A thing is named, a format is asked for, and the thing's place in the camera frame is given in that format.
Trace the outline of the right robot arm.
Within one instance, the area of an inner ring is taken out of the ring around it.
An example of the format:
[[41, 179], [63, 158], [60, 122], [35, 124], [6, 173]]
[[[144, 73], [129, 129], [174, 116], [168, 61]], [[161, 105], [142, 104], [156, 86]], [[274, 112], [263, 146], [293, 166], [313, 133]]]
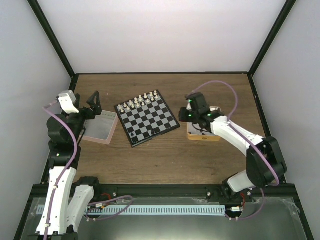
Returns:
[[225, 179], [221, 185], [223, 198], [236, 200], [240, 192], [250, 188], [277, 186], [288, 168], [278, 141], [253, 134], [235, 124], [220, 110], [213, 110], [205, 96], [196, 92], [186, 97], [188, 104], [179, 111], [179, 121], [196, 124], [201, 130], [226, 140], [246, 158], [246, 169]]

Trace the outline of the gold metal tin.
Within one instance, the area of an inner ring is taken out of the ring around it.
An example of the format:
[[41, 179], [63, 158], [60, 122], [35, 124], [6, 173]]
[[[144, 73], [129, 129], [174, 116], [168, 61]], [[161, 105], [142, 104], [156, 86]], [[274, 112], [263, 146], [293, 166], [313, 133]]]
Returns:
[[218, 142], [221, 137], [200, 128], [198, 124], [187, 124], [187, 138], [191, 141]]

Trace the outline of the black and white chessboard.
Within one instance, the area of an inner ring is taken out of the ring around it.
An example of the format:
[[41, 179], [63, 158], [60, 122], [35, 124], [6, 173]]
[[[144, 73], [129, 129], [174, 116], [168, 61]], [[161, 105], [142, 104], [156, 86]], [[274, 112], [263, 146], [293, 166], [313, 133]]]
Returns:
[[156, 106], [155, 109], [151, 109], [151, 111], [149, 109], [146, 111], [132, 110], [120, 113], [115, 109], [115, 106], [119, 103], [114, 106], [115, 112], [131, 147], [134, 148], [157, 136], [169, 133], [180, 127], [180, 124], [173, 112], [170, 110], [164, 97], [161, 93], [160, 95], [163, 100], [163, 104]]

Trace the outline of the white chess pieces group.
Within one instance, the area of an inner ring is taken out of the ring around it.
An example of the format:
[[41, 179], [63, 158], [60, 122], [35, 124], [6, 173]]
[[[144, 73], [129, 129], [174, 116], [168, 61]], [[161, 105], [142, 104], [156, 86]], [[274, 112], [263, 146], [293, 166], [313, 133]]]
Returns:
[[151, 112], [151, 109], [154, 110], [155, 107], [159, 107], [163, 103], [160, 93], [157, 90], [154, 90], [153, 92], [144, 93], [123, 103], [119, 103], [115, 106], [115, 109], [120, 113], [126, 113], [133, 110], [150, 110]]

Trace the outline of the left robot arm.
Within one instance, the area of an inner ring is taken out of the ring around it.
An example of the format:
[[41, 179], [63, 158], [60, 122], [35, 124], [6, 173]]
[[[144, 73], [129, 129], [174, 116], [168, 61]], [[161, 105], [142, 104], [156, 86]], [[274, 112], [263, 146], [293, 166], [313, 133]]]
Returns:
[[30, 240], [76, 240], [85, 210], [102, 196], [97, 177], [83, 177], [70, 196], [80, 160], [85, 122], [101, 115], [100, 94], [95, 91], [80, 108], [80, 95], [61, 92], [56, 100], [43, 107], [49, 114], [46, 126], [49, 145], [49, 179], [41, 220]]

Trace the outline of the black aluminium frame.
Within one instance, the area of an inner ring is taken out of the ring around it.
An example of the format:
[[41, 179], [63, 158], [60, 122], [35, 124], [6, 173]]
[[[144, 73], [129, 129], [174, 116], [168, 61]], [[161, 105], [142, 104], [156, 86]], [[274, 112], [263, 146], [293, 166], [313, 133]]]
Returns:
[[[38, 19], [39, 23], [41, 24], [45, 34], [50, 40], [54, 50], [58, 54], [63, 66], [67, 70], [71, 78], [69, 89], [74, 91], [76, 89], [80, 75], [78, 73], [75, 73], [74, 70], [72, 69], [71, 64], [65, 52], [63, 51], [52, 27], [50, 26], [50, 23], [47, 20], [45, 13], [43, 12], [39, 2], [36, 0], [30, 0], [28, 1], [28, 3], [31, 9], [33, 10], [36, 18]], [[271, 132], [265, 117], [263, 107], [261, 105], [261, 101], [254, 83], [253, 76], [258, 70], [260, 64], [262, 63], [265, 55], [270, 49], [281, 27], [285, 23], [285, 20], [289, 16], [295, 3], [296, 2], [294, 0], [287, 0], [284, 3], [278, 17], [276, 18], [269, 34], [267, 35], [267, 38], [264, 41], [250, 70], [246, 72], [249, 85], [252, 90], [252, 94], [254, 96], [256, 108], [258, 110], [258, 114], [262, 123], [263, 131], [267, 137], [271, 136]], [[27, 201], [25, 210], [22, 214], [20, 223], [18, 225], [16, 234], [14, 237], [16, 240], [20, 240], [23, 237], [23, 231], [27, 224], [27, 215], [31, 210], [32, 200], [34, 198], [44, 197], [45, 192], [48, 190], [49, 185], [46, 181], [49, 180], [49, 170], [50, 170], [50, 164], [47, 163], [44, 168], [44, 172], [41, 178], [41, 183], [35, 184], [32, 187], [29, 199]], [[222, 192], [222, 185], [220, 184], [113, 184], [113, 187], [116, 193], [132, 193], [135, 197], [143, 197], [143, 198], [148, 198], [148, 197], [151, 197], [151, 198], [164, 198], [164, 197], [200, 198], [200, 197], [203, 197], [205, 193], [212, 193], [213, 191], [216, 191], [217, 193]], [[314, 238], [311, 228], [309, 226], [307, 217], [305, 215], [301, 200], [299, 198], [297, 189], [293, 183], [287, 183], [285, 177], [282, 176], [280, 177], [280, 185], [278, 187], [276, 186], [267, 187], [264, 193], [267, 195], [267, 197], [281, 197], [281, 198], [291, 197], [293, 199], [295, 206], [299, 210], [298, 217], [301, 221], [306, 238], [308, 240], [312, 240]]]

